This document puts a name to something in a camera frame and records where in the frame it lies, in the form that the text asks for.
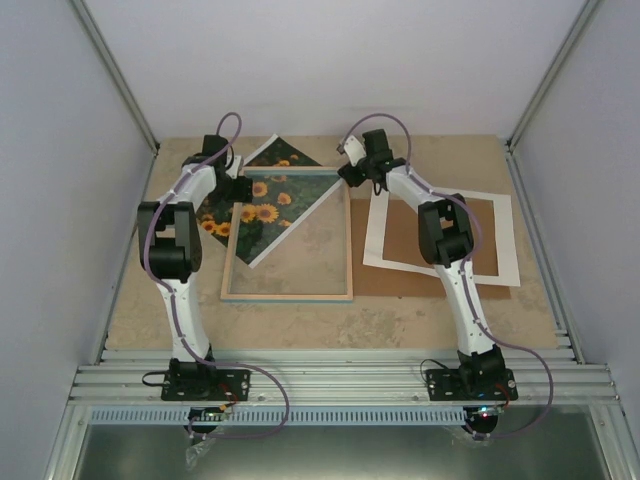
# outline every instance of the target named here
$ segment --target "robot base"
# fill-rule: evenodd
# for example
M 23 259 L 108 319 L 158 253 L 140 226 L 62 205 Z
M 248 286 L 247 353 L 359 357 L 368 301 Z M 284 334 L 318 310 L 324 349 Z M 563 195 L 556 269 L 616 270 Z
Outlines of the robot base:
M 250 380 L 249 370 L 223 370 L 172 358 L 162 382 L 160 398 L 168 402 L 241 402 L 249 398 Z
M 509 394 L 509 401 L 518 399 L 513 371 L 505 369 L 504 373 L 496 378 L 496 381 L 482 389 L 469 391 L 463 385 L 457 369 L 429 369 L 425 370 L 429 398 L 434 402 L 480 400 L 480 401 L 506 401 L 504 393 L 495 386 L 501 385 Z

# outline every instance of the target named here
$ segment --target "brown cardboard backing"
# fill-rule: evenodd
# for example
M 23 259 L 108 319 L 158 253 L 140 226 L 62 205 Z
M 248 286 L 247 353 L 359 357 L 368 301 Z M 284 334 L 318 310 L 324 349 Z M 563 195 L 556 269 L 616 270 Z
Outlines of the brown cardboard backing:
M 485 246 L 474 258 L 474 271 L 484 275 L 497 275 L 498 262 L 492 203 L 484 200 L 468 200 L 468 204 L 478 217 L 485 235 Z M 445 297 L 444 287 L 437 277 L 363 265 L 368 217 L 369 200 L 351 200 L 354 295 Z M 401 200 L 389 201 L 383 258 L 427 266 L 418 248 L 416 214 Z M 478 285 L 477 287 L 481 298 L 511 298 L 509 287 L 494 285 Z

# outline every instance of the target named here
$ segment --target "wooden frame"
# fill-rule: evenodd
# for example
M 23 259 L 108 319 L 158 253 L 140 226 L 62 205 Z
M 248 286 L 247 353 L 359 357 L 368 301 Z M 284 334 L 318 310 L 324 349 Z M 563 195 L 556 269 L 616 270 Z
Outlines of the wooden frame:
M 229 233 L 229 243 L 227 245 L 227 255 L 224 263 L 222 275 L 222 289 L 220 299 L 226 302 L 265 302 L 265 303 L 348 303 L 353 301 L 353 264 L 351 252 L 351 199 L 349 186 L 341 181 L 337 176 L 337 168 L 334 167 L 244 167 L 242 173 L 260 173 L 265 175 L 336 175 L 336 181 L 341 182 L 338 189 L 342 189 L 344 195 L 344 217 L 345 217 L 345 274 L 346 292 L 344 294 L 247 294 L 230 293 L 231 280 L 233 275 L 233 265 L 236 258 L 236 247 L 238 243 L 238 229 L 240 227 L 240 213 L 242 203 L 235 203 L 231 219 L 231 231 Z

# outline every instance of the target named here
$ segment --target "glass pane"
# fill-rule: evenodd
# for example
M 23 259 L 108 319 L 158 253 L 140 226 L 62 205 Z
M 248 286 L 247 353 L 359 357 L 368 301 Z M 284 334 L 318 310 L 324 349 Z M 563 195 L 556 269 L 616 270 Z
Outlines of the glass pane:
M 245 174 L 254 199 L 242 207 L 228 293 L 346 294 L 349 199 L 335 172 Z

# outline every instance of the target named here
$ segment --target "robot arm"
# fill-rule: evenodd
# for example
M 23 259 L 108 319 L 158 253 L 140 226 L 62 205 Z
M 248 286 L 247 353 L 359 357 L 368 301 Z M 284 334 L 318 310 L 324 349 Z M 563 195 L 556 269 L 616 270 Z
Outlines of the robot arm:
M 462 399 L 491 398 L 496 383 L 510 384 L 513 374 L 505 368 L 500 348 L 478 326 L 481 324 L 490 332 L 473 280 L 472 260 L 466 259 L 473 249 L 469 217 L 458 202 L 434 192 L 413 168 L 407 167 L 403 159 L 393 158 L 384 130 L 366 132 L 363 138 L 364 146 L 353 136 L 345 141 L 342 150 L 349 157 L 349 163 L 340 169 L 340 176 L 351 187 L 372 180 L 374 193 L 384 188 L 398 195 L 416 212 L 420 252 L 425 261 L 434 266 L 453 311 L 460 385 L 438 385 L 438 392 L 444 392 L 445 397 L 434 398 L 432 395 L 432 399 L 453 400 L 457 399 L 452 398 L 456 394 L 460 394 Z M 455 195 L 455 198 L 464 202 L 461 195 Z M 443 220 L 451 222 L 451 225 L 443 227 Z M 440 376 L 438 378 L 444 383 L 449 382 Z M 517 398 L 515 388 L 510 396 Z
M 199 169 L 191 173 L 198 164 L 226 146 L 226 140 L 217 135 L 207 135 L 203 144 L 203 152 L 189 157 L 182 166 L 182 174 L 169 191 L 155 202 L 143 202 L 138 208 L 139 231 L 149 230 L 151 218 L 160 203 L 171 193 L 179 190 L 163 211 L 149 250 L 151 270 L 175 291 L 175 302 L 178 317 L 183 319 L 184 339 L 191 349 L 200 356 L 211 356 L 211 345 L 202 327 L 200 307 L 198 305 L 197 273 L 202 263 L 202 245 L 198 233 L 195 212 L 206 197 L 212 202 L 220 200 L 251 201 L 252 181 L 245 177 L 238 178 L 241 157 L 231 153 L 226 162 Z M 139 238 L 140 258 L 144 250 L 144 236 Z M 172 316 L 171 294 L 158 285 L 165 303 L 167 315 Z M 181 338 L 175 331 L 173 322 L 171 334 L 173 338 L 172 358 L 180 362 L 193 362 L 193 357 L 184 348 Z

